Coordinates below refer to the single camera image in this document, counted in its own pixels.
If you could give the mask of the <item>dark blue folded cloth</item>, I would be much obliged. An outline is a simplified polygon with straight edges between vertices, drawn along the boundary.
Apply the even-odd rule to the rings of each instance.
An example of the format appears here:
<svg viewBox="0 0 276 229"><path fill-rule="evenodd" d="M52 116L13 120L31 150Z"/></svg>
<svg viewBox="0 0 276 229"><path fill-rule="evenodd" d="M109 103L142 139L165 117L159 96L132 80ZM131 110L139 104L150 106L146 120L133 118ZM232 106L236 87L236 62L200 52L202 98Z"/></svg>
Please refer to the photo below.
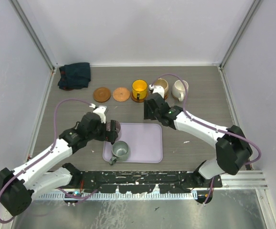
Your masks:
<svg viewBox="0 0 276 229"><path fill-rule="evenodd" d="M59 67L61 78L58 87L61 90L79 90L87 88L91 82L91 68L88 62L78 62Z"/></svg>

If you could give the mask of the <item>grey ceramic mug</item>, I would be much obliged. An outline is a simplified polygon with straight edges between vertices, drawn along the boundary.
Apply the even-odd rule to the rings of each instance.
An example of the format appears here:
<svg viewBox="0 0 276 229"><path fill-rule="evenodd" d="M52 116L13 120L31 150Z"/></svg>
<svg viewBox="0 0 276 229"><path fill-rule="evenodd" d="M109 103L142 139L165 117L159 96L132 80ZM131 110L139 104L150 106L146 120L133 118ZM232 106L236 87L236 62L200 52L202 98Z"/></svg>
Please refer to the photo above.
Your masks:
<svg viewBox="0 0 276 229"><path fill-rule="evenodd" d="M116 162L125 162L129 158L130 147L124 141L117 141L112 145L111 154L110 165L114 165Z"/></svg>

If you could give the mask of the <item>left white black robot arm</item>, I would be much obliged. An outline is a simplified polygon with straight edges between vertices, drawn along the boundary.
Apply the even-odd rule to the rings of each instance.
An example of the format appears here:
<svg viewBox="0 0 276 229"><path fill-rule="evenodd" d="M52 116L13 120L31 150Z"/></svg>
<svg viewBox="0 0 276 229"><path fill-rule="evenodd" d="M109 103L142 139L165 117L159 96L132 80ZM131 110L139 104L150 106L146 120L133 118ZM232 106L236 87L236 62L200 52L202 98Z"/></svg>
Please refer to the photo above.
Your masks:
<svg viewBox="0 0 276 229"><path fill-rule="evenodd" d="M72 164L66 163L52 174L47 171L92 140L114 144L119 131L120 123L116 120L103 122L100 114L88 112L36 157L13 170L5 167L0 171L0 204L15 217L47 191L79 187L81 172Z"/></svg>

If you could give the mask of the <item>aluminium front rail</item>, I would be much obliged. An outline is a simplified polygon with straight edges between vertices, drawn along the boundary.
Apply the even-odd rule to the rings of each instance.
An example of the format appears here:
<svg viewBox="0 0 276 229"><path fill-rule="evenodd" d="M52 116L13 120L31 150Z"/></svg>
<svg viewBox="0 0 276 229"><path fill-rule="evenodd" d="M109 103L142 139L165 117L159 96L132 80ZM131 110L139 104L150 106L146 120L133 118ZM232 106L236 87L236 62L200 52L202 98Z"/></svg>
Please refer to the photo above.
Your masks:
<svg viewBox="0 0 276 229"><path fill-rule="evenodd" d="M81 180L81 173L71 174L67 169L60 168L54 172L47 172L38 178L21 175L13 181L13 184L18 183L20 187L25 187L34 194L42 191L49 192L58 187L64 189L63 186L76 185ZM240 171L235 176L229 174L218 175L214 180L211 180L210 186L226 189L258 189L267 188L267 183L262 172Z"/></svg>

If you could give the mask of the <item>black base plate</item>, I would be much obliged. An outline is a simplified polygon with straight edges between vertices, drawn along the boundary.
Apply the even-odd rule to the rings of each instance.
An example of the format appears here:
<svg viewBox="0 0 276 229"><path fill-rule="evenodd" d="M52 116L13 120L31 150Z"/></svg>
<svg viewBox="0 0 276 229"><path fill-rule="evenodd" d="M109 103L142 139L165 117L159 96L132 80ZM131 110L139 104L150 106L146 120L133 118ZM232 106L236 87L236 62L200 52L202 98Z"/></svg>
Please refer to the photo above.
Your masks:
<svg viewBox="0 0 276 229"><path fill-rule="evenodd" d="M101 193L151 193L156 188L161 194L189 193L197 188L208 189L211 180L198 184L189 171L84 171L76 185L64 189L98 190Z"/></svg>

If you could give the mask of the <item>beige ceramic mug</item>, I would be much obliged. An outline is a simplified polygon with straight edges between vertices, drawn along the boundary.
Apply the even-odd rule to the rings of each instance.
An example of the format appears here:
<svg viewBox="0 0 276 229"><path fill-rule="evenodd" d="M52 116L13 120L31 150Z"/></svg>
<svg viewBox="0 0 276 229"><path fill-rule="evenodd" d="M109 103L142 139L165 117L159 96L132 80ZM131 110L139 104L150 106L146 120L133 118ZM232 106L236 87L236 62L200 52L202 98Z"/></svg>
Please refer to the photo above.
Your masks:
<svg viewBox="0 0 276 229"><path fill-rule="evenodd" d="M165 90L165 95L169 94L169 84L165 79L159 78L154 85L161 85Z"/></svg>

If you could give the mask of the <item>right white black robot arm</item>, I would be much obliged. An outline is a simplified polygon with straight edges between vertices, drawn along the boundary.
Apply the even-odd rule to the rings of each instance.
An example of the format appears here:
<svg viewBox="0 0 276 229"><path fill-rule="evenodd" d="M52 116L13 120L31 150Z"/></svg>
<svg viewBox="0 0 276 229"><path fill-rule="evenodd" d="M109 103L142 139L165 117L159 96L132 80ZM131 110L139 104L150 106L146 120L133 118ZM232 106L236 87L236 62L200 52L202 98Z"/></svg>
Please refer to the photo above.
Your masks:
<svg viewBox="0 0 276 229"><path fill-rule="evenodd" d="M193 172L195 184L201 188L207 187L217 175L236 175L253 153L238 126L214 125L179 106L170 107L159 93L144 101L144 119L157 120L163 126L191 134L215 149L216 157L202 162Z"/></svg>

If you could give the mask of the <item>white ceramic mug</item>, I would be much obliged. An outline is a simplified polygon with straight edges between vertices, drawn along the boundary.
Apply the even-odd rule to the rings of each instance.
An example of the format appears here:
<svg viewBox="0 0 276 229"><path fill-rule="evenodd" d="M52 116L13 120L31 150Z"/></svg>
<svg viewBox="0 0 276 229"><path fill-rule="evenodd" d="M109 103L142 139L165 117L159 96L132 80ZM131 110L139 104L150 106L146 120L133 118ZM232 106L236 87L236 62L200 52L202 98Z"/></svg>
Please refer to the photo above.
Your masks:
<svg viewBox="0 0 276 229"><path fill-rule="evenodd" d="M186 91L189 90L189 85L186 81L181 82L181 80L175 81L174 85L172 86L172 96L177 99L179 102L183 102Z"/></svg>

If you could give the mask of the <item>yellow mug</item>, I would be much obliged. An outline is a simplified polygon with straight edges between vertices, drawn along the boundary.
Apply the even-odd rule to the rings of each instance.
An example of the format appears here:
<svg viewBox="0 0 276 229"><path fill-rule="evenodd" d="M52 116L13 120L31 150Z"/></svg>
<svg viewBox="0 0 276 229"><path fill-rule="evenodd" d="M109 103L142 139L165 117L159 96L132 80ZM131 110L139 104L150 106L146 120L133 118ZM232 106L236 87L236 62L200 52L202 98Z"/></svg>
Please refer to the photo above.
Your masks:
<svg viewBox="0 0 276 229"><path fill-rule="evenodd" d="M132 95L136 100L143 100L148 94L148 84L144 80L135 80L132 84Z"/></svg>

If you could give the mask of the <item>dark brown wooden coaster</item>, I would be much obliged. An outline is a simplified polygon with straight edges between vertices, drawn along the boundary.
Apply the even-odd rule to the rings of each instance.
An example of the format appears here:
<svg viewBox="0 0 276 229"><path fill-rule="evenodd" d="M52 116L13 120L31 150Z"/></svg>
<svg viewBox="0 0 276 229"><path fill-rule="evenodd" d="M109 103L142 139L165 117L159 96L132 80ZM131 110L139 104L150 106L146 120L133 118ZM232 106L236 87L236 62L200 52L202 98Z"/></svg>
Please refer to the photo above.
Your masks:
<svg viewBox="0 0 276 229"><path fill-rule="evenodd" d="M146 96L145 98L143 98L143 99L137 99L137 98L134 97L133 93L131 93L130 98L131 98L134 102L136 102L136 103L142 103L142 102L144 102L144 101L147 99L148 95L149 95L149 94L147 93L147 96Z"/></svg>

